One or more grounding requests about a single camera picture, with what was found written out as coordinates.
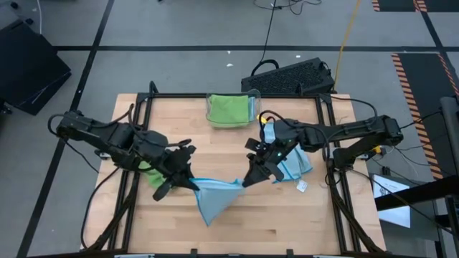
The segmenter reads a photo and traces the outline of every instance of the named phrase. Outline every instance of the blue towel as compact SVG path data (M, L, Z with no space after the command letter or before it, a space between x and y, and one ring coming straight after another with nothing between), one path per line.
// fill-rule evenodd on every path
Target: blue towel
M190 178L190 181L199 187L199 191L194 191L194 195L207 226L210 226L212 221L245 190L242 182L237 179L233 183L210 178Z
M267 123L265 125L265 141L272 143L274 140L274 123ZM299 179L301 175L313 169L309 163L308 156L301 150L299 144L287 155L285 161L279 163L278 168L284 174L282 182Z

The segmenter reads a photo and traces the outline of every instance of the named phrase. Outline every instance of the white tag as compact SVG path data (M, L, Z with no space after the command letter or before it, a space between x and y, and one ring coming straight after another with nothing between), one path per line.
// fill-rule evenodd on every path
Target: white tag
M303 180L300 180L298 182L298 185L296 186L296 188L301 192L301 193L304 193L304 191L306 190L306 188L308 187L308 183L306 183L305 181Z

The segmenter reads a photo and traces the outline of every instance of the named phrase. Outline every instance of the wooden table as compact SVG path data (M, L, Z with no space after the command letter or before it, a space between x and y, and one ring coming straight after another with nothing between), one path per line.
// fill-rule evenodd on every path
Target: wooden table
M116 101L113 118L121 116L136 99L135 94L122 94ZM244 178L249 163L244 148L249 137L259 138L256 123L240 129L216 130L206 120L204 98L153 99L150 130L166 135L169 142L191 138L197 151L191 157L195 177L234 181ZM318 123L316 105L307 99L263 99L262 110L274 110L286 118ZM355 121L349 101L333 100L337 123ZM348 146L355 140L341 144ZM197 208L191 190L180 188L163 200L152 199L152 189L141 177L138 190L129 252L200 254L339 254L339 243L333 217L330 191L324 182L325 163L321 152L307 153L313 170L303 176L308 182L304 193L293 182L271 184L269 181L247 188L246 194L207 227ZM115 167L111 161L100 166L98 183ZM365 162L356 161L354 168L367 173ZM121 172L114 175L96 193L86 224L85 239L92 244L113 217ZM374 242L385 249L381 226L367 178L347 173L355 217ZM343 217L346 243L351 238L349 224ZM118 246L124 222L118 231Z

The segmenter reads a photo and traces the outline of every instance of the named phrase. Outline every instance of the black cable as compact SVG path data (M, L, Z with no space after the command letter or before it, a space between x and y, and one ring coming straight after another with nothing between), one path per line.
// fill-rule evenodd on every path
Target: black cable
M115 125L116 123L120 122L123 118L125 118L126 116L129 115L129 112L130 110L128 110L126 113L124 113L122 116L120 116L119 118L116 118L115 120L109 122L109 123L106 123L104 125L92 125L92 127L94 128L106 128L106 127L109 127L109 126L112 126L112 125Z
M400 151L409 151L409 150L412 150L412 149L414 149L414 148L421 148L421 147L424 147L424 146L426 146L426 145L429 145L429 144L433 143L433 142L436 141L436 140L441 139L441 138L442 138L443 136L445 136L445 135L447 135L447 134L446 134L446 133L443 133L442 135L439 135L439 136L436 136L436 137L432 138L432 140L430 140L430 142L428 142L428 143L424 143L424 144L422 144L422 145L412 146L412 147L408 147L408 148L404 148L404 149L399 148L399 150L400 150Z
M328 67L328 64L325 61L322 61L322 64L327 66L327 70L331 70L330 67Z
M48 119L48 131L49 131L51 134L53 134L53 135L57 136L58 138L60 138L60 137L57 135L57 133L54 132L54 131L52 130L52 128L51 128L51 123L52 123L52 121L53 121L55 118L58 118L58 117L63 118L64 115L63 115L63 114L54 114L54 115L52 115L51 117L49 117L49 119Z
M275 118L273 116L268 116L268 118L266 118L266 123L269 122L270 120L275 122Z
M297 4L297 3L301 3L301 8L300 8L300 12L298 13L295 13L292 9L292 6ZM292 14L295 14L297 16L301 15L301 13L303 13L303 5L304 4L312 4L312 5L319 5L319 4L322 4L322 0L318 0L316 3L313 3L313 2L309 2L309 1L306 1L306 0L288 0L288 8L290 9L290 11L292 12Z
M424 213L422 213L420 210L416 209L413 205L409 204L407 201L405 201L402 197L398 196L396 193L393 193L391 192L389 189L387 189L386 187L384 187L383 185L381 185L379 182L375 181L373 178L370 178L369 176L367 176L366 174L362 173L362 172L359 172L359 171L356 171L354 169L351 169L351 171L357 173L357 174L360 174L362 176L365 176L366 178L368 178L368 180L370 180L370 182L373 182L377 185L379 185L381 188L383 188L384 190L386 190L390 195L392 195L393 197L397 198L399 201L401 201L404 205L406 206L409 206L411 209L413 209L414 211L416 211L419 215L425 217L427 220L429 220L430 222L432 222L434 225L436 225L437 227L445 230L446 232L450 233L453 235L453 237L456 238L456 236L454 236L453 232L447 228L445 228L444 226L440 225L439 223L437 223L436 221L434 221L433 219L429 218L429 216L425 215Z
M265 46L263 47L263 56L261 56L261 60L260 60L260 63L263 61L263 59L265 58L265 53L266 53L266 47L268 46L268 39L270 37L270 31L271 31L271 24L273 22L273 17L274 17L274 10L275 10L275 3L277 2L277 0L274 0L274 7L273 7L273 10L271 11L271 19L270 19L270 25L268 27L268 33L266 34L266 41L265 41Z
M89 162L89 160L86 158L86 156L84 156L80 151L78 151L75 147L71 146L70 143L68 143L66 140L64 139L60 139L60 140L63 140L64 143L69 146L74 152L76 152L76 154L80 155L81 158L83 158L83 160L85 160L86 164L91 167L96 173L99 173L99 170L97 170L93 165L91 165L91 163Z
M303 11L303 5L304 5L304 4L312 4L312 5L319 5L319 4L322 4L322 0L318 0L316 3L310 2L310 1L306 1L306 0L292 0L292 2L293 2L293 3L289 2L288 5L284 5L284 6L279 5L279 6L274 6L274 7L271 7L271 8L270 8L270 7L265 7L265 6L258 5L258 4L257 4L257 0L253 0L253 4L254 4L256 7L258 7L258 8L267 9L267 10L272 11L272 10L282 10L283 8L289 7L289 8L290 8L290 11L291 11L292 13L294 13L294 14L296 14L296 13L291 9L291 7L294 6L294 5L296 5L296 4L301 3L301 11L300 11L299 14L301 14L301 12Z
M139 132L138 132L138 129L136 128L136 126L134 125L134 122L133 122L133 119L132 119L132 110L134 109L134 104L131 104L129 106L129 110L127 112L128 114L128 124L129 124L129 127L131 127L132 131L134 132L135 135L137 135L137 137L141 140L144 140L146 141L147 143L150 143L151 145L155 145L155 146L158 146L158 147L162 147L162 148L167 148L167 147L182 147L182 146L185 146L187 144L189 144L191 142L191 139L185 139L185 140L181 140L180 142L178 143L170 143L166 146L164 145L161 145L159 143L156 143L156 142L153 142L152 140L149 140L148 138L145 138L143 135L141 135Z
M87 201L85 216L83 217L83 223L82 223L81 230L80 230L81 245L83 246L84 249L87 249L87 245L86 245L86 243L85 243L85 238L84 238L86 220L87 220L87 215L88 215L88 213L89 213L89 208L90 208L90 206L91 206L91 202L93 201L93 197L94 197L95 193L98 191L98 189L99 189L106 181L108 181L108 179L110 179L113 175L115 175L116 171L118 171L119 169L120 169L120 167L117 167L112 173L110 173L106 178L104 178L104 179L95 187L93 193L90 195L89 200Z
M258 8L267 9L267 10L270 10L270 11L272 11L272 10L282 10L282 8L285 8L285 7L289 7L289 6L290 6L290 5L276 6L276 5L274 4L273 7L269 8L269 7L264 7L264 6L258 5L258 4L257 4L257 0L253 0L253 4L254 4L256 7L258 7Z
M357 99L354 99L354 98L351 98L351 97L335 97L335 96L332 96L332 95L330 95L330 97L334 98L334 99L337 99L337 100L350 100L350 101L354 101L354 102L359 102L359 103L362 103L362 104L365 104L365 105L371 107L372 110L373 110L373 113L374 113L372 125L376 122L376 120L378 118L378 110L376 110L376 108L369 102L366 102L366 101L363 101L363 100L357 100Z
M340 176L338 180L335 183L330 183L330 173L325 174L325 178L323 179L325 181L325 184L327 186L337 186L338 183L341 182L342 177Z
M426 118L429 118L429 117L431 117L433 115L437 115L437 114L440 114L440 113L441 113L441 111L430 113L429 115L425 115L425 116L421 117L420 119L413 121L412 123L409 123L407 125L402 126L400 129L405 129L408 126L414 125L415 123L419 123L419 122L423 121Z
M107 227L104 229L102 234L99 235L94 244L88 247L86 250L101 250L107 240L110 238L110 235L115 231L120 220L123 218L124 213L130 208L133 207L135 196L137 195L137 186L131 187L128 195L124 199L124 202L121 204L119 210L113 215L113 218L108 223Z
M411 158L408 158L408 157L407 157L401 150L399 150L397 147L395 147L395 150L397 150L398 152L400 152L400 154L402 154L402 156L404 156L407 160L413 162L414 164L417 164L417 165L419 165L419 166L429 166L429 167L431 166L430 164L418 163L418 162L412 160ZM442 169L441 167L439 167L439 166L437 166L437 165L434 165L434 166L438 167L438 168L440 169L440 171L442 171L443 173L445 173L445 174L447 174L447 175L449 175L449 176L452 176L452 175L453 175L452 173L449 173L449 172L445 171L444 169Z
M372 160L373 160L376 164L378 164L379 166L381 166L382 168L384 167L383 165L381 165L381 164L380 164L377 160L375 160L374 158L372 158ZM398 175L399 177L403 178L404 180L406 180L406 181L408 181L408 182L410 182L410 183L412 183L412 184L414 184L414 185L416 185L416 186L420 186L420 184L418 184L418 183L416 183L416 182L414 182L414 181L408 179L406 176L403 176L401 173L398 173L398 172L394 171L394 170L391 169L391 168L389 168L389 170L390 170L392 173L394 173L394 174Z

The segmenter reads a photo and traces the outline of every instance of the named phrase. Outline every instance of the concrete floor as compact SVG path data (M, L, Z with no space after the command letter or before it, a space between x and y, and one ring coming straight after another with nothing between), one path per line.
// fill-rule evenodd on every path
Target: concrete floor
M35 1L18 1L21 15L38 21ZM42 0L43 35L54 46L90 46L108 0ZM270 1L259 0L260 5ZM287 9L273 19L270 45L339 46L344 38L356 0L323 0L322 5L305 5L303 14L294 16ZM429 14L442 43L458 46L459 33L452 24L457 13ZM101 46L185 46L185 45L262 45L270 19L268 10L250 0L115 0ZM37 30L37 22L32 25ZM361 3L349 46L434 47L421 13L375 12L370 1ZM239 92L240 79L250 74L261 58L261 51L99 51L90 71L79 109L86 116L109 120L117 94L147 91L154 80L160 92ZM48 133L47 119L68 110L80 81L88 51L62 51L58 54L72 69L71 78L37 115L18 110L0 118L0 252L15 257L32 210L47 174L57 139ZM448 53L459 69L459 53ZM320 57L332 71L338 52L267 52L281 66ZM337 84L340 93L372 103L379 114L398 119L400 125L412 122L390 52L344 52ZM372 111L355 104L357 119ZM400 148L419 145L415 128L404 130ZM75 144L94 166L100 161L93 149ZM426 163L421 149L408 154ZM405 163L397 152L380 161L395 171L419 181L431 181L430 170ZM368 162L369 170L380 167ZM80 247L80 227L96 175L84 161L65 149L52 184L29 255L76 252ZM434 257L432 242L403 238L383 228L389 251L395 254Z

